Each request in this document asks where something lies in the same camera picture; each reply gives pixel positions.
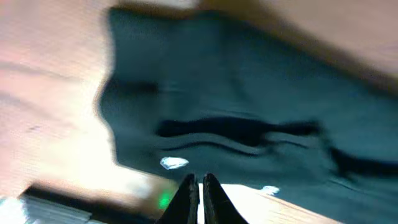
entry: wooden surface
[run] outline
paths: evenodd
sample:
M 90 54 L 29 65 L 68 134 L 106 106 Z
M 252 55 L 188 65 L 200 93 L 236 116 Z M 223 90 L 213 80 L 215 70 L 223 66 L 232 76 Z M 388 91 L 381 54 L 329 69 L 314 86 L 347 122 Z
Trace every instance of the wooden surface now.
M 153 217 L 161 214 L 155 207 L 157 196 L 175 190 L 175 183 L 117 166 L 111 131 L 97 111 L 97 97 L 112 66 L 103 9 L 116 3 L 0 2 L 0 194 L 16 196 L 35 183 Z M 357 75 L 398 78 L 396 1 L 281 0 L 236 8 L 217 2 L 156 3 L 189 13 L 196 7 L 220 8 L 286 39 L 289 31 L 275 31 L 284 30 L 281 24 L 293 24 L 362 66 L 353 69 Z M 257 14 L 248 16 L 237 8 Z M 309 39 L 302 43 L 311 47 Z M 339 59 L 332 56 L 328 60 Z M 332 222 L 247 187 L 226 191 L 251 223 Z

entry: dark green cloth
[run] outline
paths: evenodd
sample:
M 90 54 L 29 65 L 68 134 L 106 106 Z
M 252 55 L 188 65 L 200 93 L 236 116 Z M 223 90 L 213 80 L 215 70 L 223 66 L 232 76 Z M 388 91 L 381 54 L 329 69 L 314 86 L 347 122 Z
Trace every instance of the dark green cloth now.
M 276 186 L 276 197 L 339 221 L 396 222 L 397 98 L 215 12 L 168 20 L 112 9 L 109 24 L 114 70 L 100 108 L 120 164 L 177 181 L 212 172 L 224 184 Z M 264 148 L 209 133 L 159 134 L 165 122 L 205 118 L 226 130 L 225 118 L 316 121 L 322 133 L 266 133 L 281 143 Z M 163 157 L 189 164 L 166 170 Z

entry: green light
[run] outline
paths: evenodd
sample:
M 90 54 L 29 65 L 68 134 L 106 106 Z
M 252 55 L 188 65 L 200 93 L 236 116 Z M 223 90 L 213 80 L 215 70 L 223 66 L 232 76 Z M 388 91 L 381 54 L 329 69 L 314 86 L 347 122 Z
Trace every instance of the green light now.
M 172 194 L 170 192 L 163 192 L 159 197 L 157 207 L 159 209 L 164 210 L 169 206 L 171 200 L 172 200 Z

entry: table surface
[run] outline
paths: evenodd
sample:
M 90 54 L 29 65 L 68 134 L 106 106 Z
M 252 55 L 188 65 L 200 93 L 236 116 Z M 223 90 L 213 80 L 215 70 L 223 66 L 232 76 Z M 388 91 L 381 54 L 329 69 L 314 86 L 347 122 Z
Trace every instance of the table surface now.
M 188 11 L 199 4 L 151 2 Z M 165 190 L 175 190 L 176 183 L 118 166 L 113 155 L 113 135 L 98 113 L 98 96 L 108 78 L 112 57 L 104 9 L 117 3 L 120 2 L 0 2 L 0 195 L 17 196 L 29 185 L 37 184 L 87 200 L 117 203 L 153 217 L 161 214 L 155 207 L 157 196 Z M 287 1 L 272 1 L 270 5 L 278 8 L 281 15 L 298 18 L 295 22 L 299 27 L 314 33 L 326 29 L 319 27 L 319 21 L 306 20 L 309 14 L 316 16 L 314 11 L 300 14 L 299 10 L 306 9 L 294 8 Z M 316 7 L 324 8 L 322 3 Z M 344 11 L 369 9 L 350 6 Z M 328 27 L 338 30 L 329 17 L 325 19 Z M 398 55 L 397 47 L 387 49 L 389 53 L 383 54 L 384 58 L 369 56 L 376 45 L 381 49 L 394 46 L 398 36 L 395 32 L 388 41 L 376 43 L 380 35 L 386 40 L 389 33 L 382 32 L 382 28 L 377 34 L 370 30 L 343 30 L 355 35 L 369 34 L 371 38 L 361 39 L 356 48 L 348 47 L 353 40 L 340 32 L 322 38 L 357 52 L 358 60 L 383 61 L 377 65 L 382 65 L 392 77 L 397 73 L 398 64 L 390 63 Z M 226 191 L 251 223 L 333 222 L 244 186 L 230 186 Z M 254 202 L 256 206 L 247 206 Z

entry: white spot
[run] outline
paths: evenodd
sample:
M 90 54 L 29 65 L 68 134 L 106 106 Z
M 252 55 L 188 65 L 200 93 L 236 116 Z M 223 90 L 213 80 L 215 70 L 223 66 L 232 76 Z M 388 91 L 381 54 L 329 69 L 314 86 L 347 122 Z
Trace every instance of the white spot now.
M 279 192 L 279 188 L 274 186 L 264 186 L 261 190 L 267 195 L 275 195 Z
M 160 164 L 162 165 L 162 167 L 167 170 L 178 169 L 186 166 L 188 163 L 189 162 L 186 159 L 178 157 L 165 157 L 160 160 Z

